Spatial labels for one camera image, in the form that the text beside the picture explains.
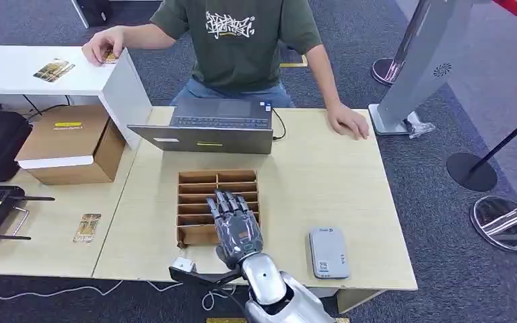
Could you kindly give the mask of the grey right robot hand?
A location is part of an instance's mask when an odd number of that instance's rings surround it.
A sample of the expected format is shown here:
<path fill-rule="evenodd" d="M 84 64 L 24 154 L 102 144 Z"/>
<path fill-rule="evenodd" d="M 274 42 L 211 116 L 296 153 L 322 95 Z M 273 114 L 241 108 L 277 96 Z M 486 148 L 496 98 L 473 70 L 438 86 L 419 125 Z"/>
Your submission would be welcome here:
<path fill-rule="evenodd" d="M 241 194 L 216 189 L 214 197 L 207 197 L 218 237 L 216 253 L 230 269 L 263 251 L 263 237 L 254 212 Z"/>

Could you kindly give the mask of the person's left hand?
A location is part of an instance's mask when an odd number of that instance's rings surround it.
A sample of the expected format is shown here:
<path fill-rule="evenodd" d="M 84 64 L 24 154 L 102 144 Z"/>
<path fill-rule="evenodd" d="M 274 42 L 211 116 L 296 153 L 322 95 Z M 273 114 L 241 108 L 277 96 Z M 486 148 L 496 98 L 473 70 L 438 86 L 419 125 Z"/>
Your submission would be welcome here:
<path fill-rule="evenodd" d="M 329 124 L 336 133 L 347 135 L 355 140 L 369 138 L 369 125 L 360 113 L 341 102 L 328 106 L 326 110 Z"/>

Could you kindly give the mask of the person's right hand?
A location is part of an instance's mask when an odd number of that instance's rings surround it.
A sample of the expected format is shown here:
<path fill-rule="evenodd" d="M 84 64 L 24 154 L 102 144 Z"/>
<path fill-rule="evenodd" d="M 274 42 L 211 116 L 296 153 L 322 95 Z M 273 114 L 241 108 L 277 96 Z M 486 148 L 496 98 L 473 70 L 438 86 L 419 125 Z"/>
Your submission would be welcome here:
<path fill-rule="evenodd" d="M 123 51 L 124 35 L 124 26 L 97 32 L 82 46 L 82 53 L 86 60 L 95 66 L 101 66 L 109 58 L 117 60 Z"/>

